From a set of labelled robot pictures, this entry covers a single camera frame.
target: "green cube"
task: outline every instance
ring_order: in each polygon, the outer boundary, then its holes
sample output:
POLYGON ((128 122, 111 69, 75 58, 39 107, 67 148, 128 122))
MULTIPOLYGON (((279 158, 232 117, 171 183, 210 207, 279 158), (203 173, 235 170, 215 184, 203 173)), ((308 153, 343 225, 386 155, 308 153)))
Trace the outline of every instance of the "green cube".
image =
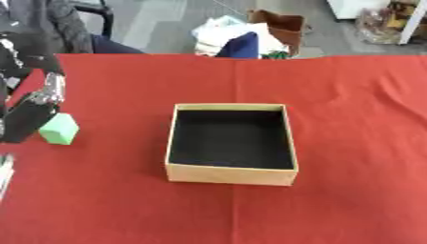
POLYGON ((71 115, 60 112, 38 131, 49 143, 70 145, 78 130, 71 115))

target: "open box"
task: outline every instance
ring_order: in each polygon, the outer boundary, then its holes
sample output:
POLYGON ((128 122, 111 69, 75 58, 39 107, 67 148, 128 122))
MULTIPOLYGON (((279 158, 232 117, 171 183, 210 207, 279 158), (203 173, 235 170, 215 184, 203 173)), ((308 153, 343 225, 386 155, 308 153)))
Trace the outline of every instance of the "open box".
POLYGON ((298 173, 280 104, 177 104, 166 154, 171 181, 290 186, 298 173))

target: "pile of clothes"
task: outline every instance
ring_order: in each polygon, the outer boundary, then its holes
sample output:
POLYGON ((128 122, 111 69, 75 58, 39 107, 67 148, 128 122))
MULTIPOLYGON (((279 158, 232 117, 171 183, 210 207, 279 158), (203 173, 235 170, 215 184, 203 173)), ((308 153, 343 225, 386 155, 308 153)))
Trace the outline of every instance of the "pile of clothes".
POLYGON ((271 35, 267 23, 251 24, 225 15, 208 19, 192 35, 198 55, 273 59, 290 56, 289 45, 271 35))

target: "floor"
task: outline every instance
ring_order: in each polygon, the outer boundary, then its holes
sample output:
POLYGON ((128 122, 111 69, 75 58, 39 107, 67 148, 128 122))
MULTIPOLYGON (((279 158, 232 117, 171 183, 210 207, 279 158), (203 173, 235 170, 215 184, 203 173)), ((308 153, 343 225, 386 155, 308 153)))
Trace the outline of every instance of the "floor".
MULTIPOLYGON (((373 45, 356 35, 352 22, 337 23, 326 0, 106 0, 113 7, 113 40, 149 53, 192 53, 190 31, 209 17, 229 14, 242 20, 246 11, 265 9, 301 14, 313 31, 305 33, 299 57, 345 54, 426 54, 426 45, 373 45)), ((98 16, 82 14, 92 32, 98 16)))

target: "red cloth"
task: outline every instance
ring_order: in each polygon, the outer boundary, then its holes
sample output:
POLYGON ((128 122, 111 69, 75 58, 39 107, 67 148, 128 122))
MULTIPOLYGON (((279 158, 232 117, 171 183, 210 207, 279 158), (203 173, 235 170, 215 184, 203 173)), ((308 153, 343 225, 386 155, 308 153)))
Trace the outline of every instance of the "red cloth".
POLYGON ((2 244, 427 242, 427 57, 62 61, 81 132, 2 146, 18 156, 2 244), (291 188, 167 182, 173 104, 210 102, 289 105, 291 188))

